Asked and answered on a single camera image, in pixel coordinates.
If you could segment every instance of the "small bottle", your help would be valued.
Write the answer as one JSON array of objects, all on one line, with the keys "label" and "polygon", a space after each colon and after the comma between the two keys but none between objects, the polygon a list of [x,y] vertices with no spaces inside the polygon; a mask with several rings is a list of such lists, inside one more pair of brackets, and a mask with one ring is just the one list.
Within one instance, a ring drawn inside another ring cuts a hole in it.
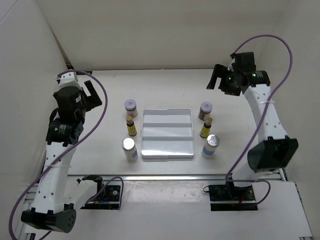
[{"label": "small bottle", "polygon": [[124,102],[124,108],[126,110],[126,114],[135,118],[138,115],[137,104],[133,99],[128,99]]},{"label": "small bottle", "polygon": [[128,128],[128,133],[131,137],[137,135],[137,130],[134,121],[131,116],[126,116],[126,126]]},{"label": "small bottle", "polygon": [[209,117],[205,123],[203,124],[203,127],[200,131],[200,137],[207,138],[209,136],[210,128],[211,128],[212,118]]},{"label": "small bottle", "polygon": [[198,114],[198,118],[202,121],[207,120],[207,118],[209,117],[211,111],[213,109],[213,106],[210,102],[208,101],[204,101],[203,103],[201,103],[200,106],[200,111]]},{"label": "small bottle", "polygon": [[134,162],[138,158],[135,141],[132,138],[125,138],[121,143],[122,149],[129,162]]},{"label": "small bottle", "polygon": [[211,134],[206,138],[202,148],[201,155],[205,158],[211,158],[220,144],[220,138],[217,135]]}]

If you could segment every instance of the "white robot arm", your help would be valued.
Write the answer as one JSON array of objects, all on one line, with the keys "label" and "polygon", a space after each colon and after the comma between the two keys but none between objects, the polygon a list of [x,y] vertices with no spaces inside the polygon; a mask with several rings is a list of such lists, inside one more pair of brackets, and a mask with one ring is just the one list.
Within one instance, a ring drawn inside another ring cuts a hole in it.
[{"label": "white robot arm", "polygon": [[[75,145],[83,131],[86,112],[102,105],[90,81],[84,84],[87,96],[75,73],[66,73],[57,79],[60,90],[53,94],[56,108],[49,121],[46,136],[46,169],[57,156]],[[68,152],[40,180],[32,207],[21,215],[22,222],[42,230],[69,233],[76,221],[76,210],[94,196],[103,186],[102,177],[89,175],[78,181],[77,188],[65,196],[68,171],[76,148]]]},{"label": "white robot arm", "polygon": [[[258,126],[271,93],[270,80],[265,71],[257,71],[253,52],[233,53],[232,63],[226,67],[214,66],[207,89],[214,89],[221,78],[219,89],[225,94],[239,96],[241,92],[248,101]],[[232,173],[233,180],[255,181],[266,173],[284,168],[298,148],[298,141],[289,138],[283,128],[272,100],[258,131],[258,144],[248,151],[247,161]],[[235,181],[232,188],[245,188],[251,182]]]}]

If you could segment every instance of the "wire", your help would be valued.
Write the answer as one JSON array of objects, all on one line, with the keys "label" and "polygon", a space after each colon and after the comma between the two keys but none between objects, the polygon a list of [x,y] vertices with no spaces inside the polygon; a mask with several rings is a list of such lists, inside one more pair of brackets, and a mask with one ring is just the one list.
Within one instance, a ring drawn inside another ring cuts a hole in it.
[{"label": "wire", "polygon": [[245,195],[242,195],[242,198],[240,199],[240,201],[238,202],[238,204],[242,204],[242,202],[245,200]]},{"label": "wire", "polygon": [[106,195],[106,189],[103,190],[103,195],[102,197],[100,197],[100,199],[95,199],[95,201],[100,201],[101,199],[103,199]]},{"label": "wire", "polygon": [[106,202],[108,199],[109,199],[109,198],[106,197],[105,199],[99,200],[99,203],[101,203],[101,202]]},{"label": "wire", "polygon": [[38,240],[43,240],[43,239],[45,239],[50,233],[52,233],[52,231],[48,231],[45,235],[43,235],[42,237],[40,237]]},{"label": "wire", "polygon": [[256,126],[256,129],[252,135],[252,137],[250,138],[248,144],[245,146],[243,152],[240,154],[240,156],[238,157],[238,159],[235,161],[235,163],[232,165],[232,167],[230,168],[230,170],[228,171],[228,173],[225,175],[225,180],[227,182],[245,182],[245,183],[259,183],[259,182],[264,182],[264,183],[267,183],[268,184],[268,191],[266,193],[266,195],[257,203],[255,203],[252,207],[262,203],[269,195],[270,191],[271,191],[271,184],[266,181],[266,180],[238,180],[238,179],[230,179],[229,176],[231,175],[231,173],[233,172],[233,170],[236,168],[236,166],[239,164],[239,162],[241,161],[241,159],[244,157],[244,155],[246,154],[246,152],[248,151],[250,145],[252,144],[252,142],[254,141],[255,137],[257,136],[258,134],[258,131],[263,123],[263,120],[267,114],[267,110],[268,110],[268,107],[269,107],[269,104],[270,104],[270,100],[271,98],[273,97],[273,95],[276,93],[276,91],[285,83],[285,81],[287,80],[290,72],[291,72],[291,69],[292,69],[292,64],[293,64],[293,55],[292,55],[292,51],[288,45],[288,43],[282,39],[281,37],[279,36],[276,36],[276,35],[272,35],[272,34],[262,34],[262,35],[257,35],[257,36],[253,36],[253,37],[250,37],[248,40],[244,41],[242,44],[240,44],[240,46],[233,52],[233,54],[235,54],[243,45],[245,45],[247,42],[253,40],[253,39],[257,39],[257,38],[262,38],[262,37],[270,37],[270,38],[275,38],[275,39],[278,39],[280,40],[286,47],[288,53],[289,53],[289,67],[288,67],[288,70],[283,78],[283,80],[271,91],[269,97],[267,98],[266,100],[266,103],[265,103],[265,107],[264,107],[264,110],[263,110],[263,113],[262,113],[262,116],[261,116],[261,119],[258,123],[258,125]]},{"label": "wire", "polygon": [[204,188],[203,188],[203,192],[205,192],[206,194],[208,194],[210,191],[208,190],[208,191],[205,191],[205,188],[209,188],[209,185],[208,186],[205,186]]},{"label": "wire", "polygon": [[122,204],[122,195],[123,195],[123,193],[124,193],[124,186],[125,186],[124,180],[123,180],[122,177],[120,177],[120,176],[115,176],[115,177],[111,178],[109,181],[107,181],[106,184],[103,185],[103,187],[102,187],[94,196],[92,196],[88,201],[86,201],[85,204],[87,204],[87,203],[89,203],[89,202],[93,202],[93,201],[96,199],[96,197],[98,197],[98,196],[102,193],[102,191],[103,191],[112,181],[114,181],[115,179],[119,179],[119,180],[121,181],[121,183],[122,183],[122,188],[121,188],[121,193],[120,193],[120,199],[119,199],[119,208],[118,208],[118,209],[120,209],[120,208],[121,208],[121,204]]},{"label": "wire", "polygon": [[[71,150],[73,150],[74,148],[76,148],[77,146],[79,146],[83,141],[85,141],[96,129],[97,127],[100,125],[100,123],[102,122],[102,119],[104,118],[106,111],[107,111],[107,106],[108,106],[108,95],[107,92],[104,88],[104,86],[102,85],[102,83],[94,76],[90,75],[89,73],[82,71],[82,70],[76,70],[76,69],[70,69],[70,70],[66,70],[63,71],[61,73],[59,73],[57,76],[61,77],[63,74],[67,74],[67,73],[79,73],[82,75],[87,75],[90,78],[92,78],[94,81],[96,81],[96,83],[101,87],[102,91],[103,91],[103,95],[105,98],[105,104],[104,104],[104,108],[101,114],[101,117],[99,118],[99,120],[97,121],[97,123],[94,125],[94,127],[83,137],[81,138],[75,145],[71,146],[70,148],[68,148],[67,150],[65,150],[63,153],[61,153],[55,160],[53,160],[53,162],[50,165],[55,165],[62,157],[64,157],[66,154],[68,154]],[[14,220],[14,215],[15,212],[18,208],[19,203],[22,201],[22,199],[24,198],[24,196],[29,192],[29,190],[36,184],[38,183],[38,181],[40,181],[40,179],[46,175],[49,170],[52,168],[52,166],[48,166],[24,191],[23,193],[18,197],[17,201],[15,202],[12,211],[10,213],[10,217],[9,217],[9,223],[8,223],[8,228],[9,228],[9,234],[11,236],[11,238],[13,240],[18,240],[15,236],[14,230],[13,230],[13,220]],[[47,235],[49,234],[49,232],[44,235],[41,239],[44,239]]]}]

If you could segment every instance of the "jar lid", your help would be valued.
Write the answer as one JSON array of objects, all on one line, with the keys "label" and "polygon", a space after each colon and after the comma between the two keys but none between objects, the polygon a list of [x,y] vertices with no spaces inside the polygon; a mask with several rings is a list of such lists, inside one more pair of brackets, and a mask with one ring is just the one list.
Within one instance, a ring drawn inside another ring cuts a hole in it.
[{"label": "jar lid", "polygon": [[122,144],[121,144],[123,150],[131,150],[135,147],[135,141],[128,137],[128,138],[125,138],[123,141],[122,141]]},{"label": "jar lid", "polygon": [[211,113],[212,108],[213,108],[212,104],[208,101],[204,101],[203,103],[201,103],[201,107],[200,107],[201,111],[207,114]]},{"label": "jar lid", "polygon": [[133,99],[128,99],[127,101],[124,102],[124,107],[128,111],[132,111],[137,107],[136,101]]},{"label": "jar lid", "polygon": [[208,145],[212,146],[212,147],[217,147],[220,144],[220,138],[215,134],[209,135],[206,138],[206,141],[207,141]]}]

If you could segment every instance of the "plastic tray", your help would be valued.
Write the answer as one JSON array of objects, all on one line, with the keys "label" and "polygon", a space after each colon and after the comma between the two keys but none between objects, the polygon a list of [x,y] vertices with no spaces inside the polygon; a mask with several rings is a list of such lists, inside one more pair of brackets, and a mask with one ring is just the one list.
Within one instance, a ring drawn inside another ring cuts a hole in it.
[{"label": "plastic tray", "polygon": [[190,109],[146,109],[142,113],[143,159],[190,160],[195,155]]}]

